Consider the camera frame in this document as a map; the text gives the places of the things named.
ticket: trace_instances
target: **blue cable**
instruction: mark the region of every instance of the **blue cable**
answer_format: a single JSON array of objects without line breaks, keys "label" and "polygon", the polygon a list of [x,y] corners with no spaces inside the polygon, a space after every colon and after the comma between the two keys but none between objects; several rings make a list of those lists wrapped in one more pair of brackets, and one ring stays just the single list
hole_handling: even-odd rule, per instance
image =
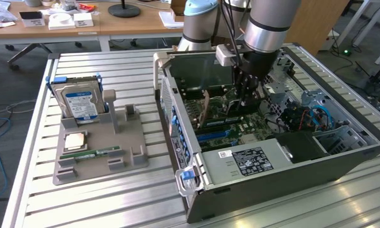
[{"label": "blue cable", "polygon": [[0,168],[1,168],[2,176],[4,176],[4,188],[2,188],[2,190],[0,192],[0,196],[1,196],[4,194],[4,192],[5,192],[5,190],[6,190],[6,187],[8,187],[6,174],[5,174],[1,158],[0,158]]},{"label": "blue cable", "polygon": [[10,129],[12,121],[8,118],[0,118],[0,120],[6,120],[6,122],[8,122],[8,127],[6,127],[5,131],[0,134],[0,137],[1,137]]},{"label": "blue cable", "polygon": [[[316,109],[316,108],[317,108],[317,109],[321,109],[321,110],[325,112],[326,118],[330,120],[330,127],[333,128],[332,117],[330,117],[330,114],[329,114],[328,109],[326,109],[324,106],[320,106],[320,105],[312,106],[312,108],[310,108],[310,110],[309,110],[309,115],[310,115],[310,116],[314,116],[314,112],[313,112],[312,110]],[[316,125],[320,125],[320,123],[317,122],[316,119],[313,119],[313,122],[314,122]]]}]

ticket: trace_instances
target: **floor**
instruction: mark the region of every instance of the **floor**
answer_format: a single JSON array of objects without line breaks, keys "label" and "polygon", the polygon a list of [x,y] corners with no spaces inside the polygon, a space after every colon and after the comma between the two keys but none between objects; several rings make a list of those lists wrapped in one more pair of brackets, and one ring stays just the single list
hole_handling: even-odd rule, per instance
[{"label": "floor", "polygon": [[[345,27],[352,13],[345,17],[341,17],[334,30],[340,33]],[[356,25],[353,31],[348,35],[340,49],[349,47],[350,38],[357,32],[360,23]],[[178,43],[177,38],[166,39],[168,45],[176,45]],[[72,42],[61,44],[49,44],[48,47],[57,53],[73,53],[73,52],[92,52],[100,51],[100,45],[94,41],[81,42],[82,48],[74,47]],[[124,50],[132,48],[129,41],[113,42],[114,47],[112,50]],[[137,48],[162,48],[161,39],[140,39],[137,40]],[[25,45],[16,45],[16,50],[20,50]],[[367,38],[364,39],[360,48],[361,53],[353,52],[348,57],[352,61],[359,61],[360,64],[369,72],[376,71],[379,66],[373,64],[377,56],[380,55],[380,28],[375,27]],[[12,57],[14,52],[8,51],[4,46],[0,46],[0,104],[12,104],[22,100],[36,99],[38,93],[38,85],[41,82],[42,72],[46,63],[46,53],[41,49],[33,50],[24,58],[16,63],[20,65],[21,70],[13,72],[6,67],[6,60]],[[348,61],[334,57],[329,52],[320,52],[317,59],[324,65],[334,70],[338,67],[349,64]],[[367,75],[364,72],[356,72],[356,66],[341,69],[337,73],[342,80],[349,84],[361,86],[365,84]],[[25,104],[20,106],[14,111],[25,110],[33,107],[33,104]],[[9,113],[1,113],[0,117],[8,117]],[[21,156],[22,146],[25,143],[25,136],[29,127],[32,112],[24,114],[12,115],[12,127],[6,134],[0,137],[0,155],[8,176],[8,188],[5,193],[0,196],[0,225],[6,207],[6,198],[10,194],[12,183],[16,175],[17,164]],[[2,174],[0,172],[0,191],[2,189]]]}]

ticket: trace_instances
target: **barcode sticker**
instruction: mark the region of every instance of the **barcode sticker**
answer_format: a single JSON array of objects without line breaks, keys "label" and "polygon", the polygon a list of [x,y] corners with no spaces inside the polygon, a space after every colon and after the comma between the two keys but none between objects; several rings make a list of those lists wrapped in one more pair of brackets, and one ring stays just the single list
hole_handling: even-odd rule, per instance
[{"label": "barcode sticker", "polygon": [[232,151],[220,151],[217,154],[220,158],[232,157]]}]

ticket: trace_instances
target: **paper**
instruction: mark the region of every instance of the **paper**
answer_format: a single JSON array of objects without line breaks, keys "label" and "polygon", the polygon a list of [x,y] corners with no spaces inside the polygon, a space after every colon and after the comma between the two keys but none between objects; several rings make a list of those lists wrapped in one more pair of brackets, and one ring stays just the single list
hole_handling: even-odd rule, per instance
[{"label": "paper", "polygon": [[13,22],[0,23],[0,28],[14,25]]},{"label": "paper", "polygon": [[170,12],[158,12],[160,20],[168,29],[182,28],[184,22],[174,22]]}]

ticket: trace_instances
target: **power supply label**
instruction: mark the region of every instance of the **power supply label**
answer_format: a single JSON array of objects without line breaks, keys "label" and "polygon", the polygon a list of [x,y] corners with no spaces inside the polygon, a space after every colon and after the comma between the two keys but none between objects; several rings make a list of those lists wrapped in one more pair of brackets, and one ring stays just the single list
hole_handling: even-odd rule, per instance
[{"label": "power supply label", "polygon": [[93,95],[89,91],[69,93],[65,95],[73,117],[78,120],[89,120],[97,117],[96,105],[90,102]]},{"label": "power supply label", "polygon": [[232,153],[240,173],[249,176],[273,169],[270,162],[260,147]]}]

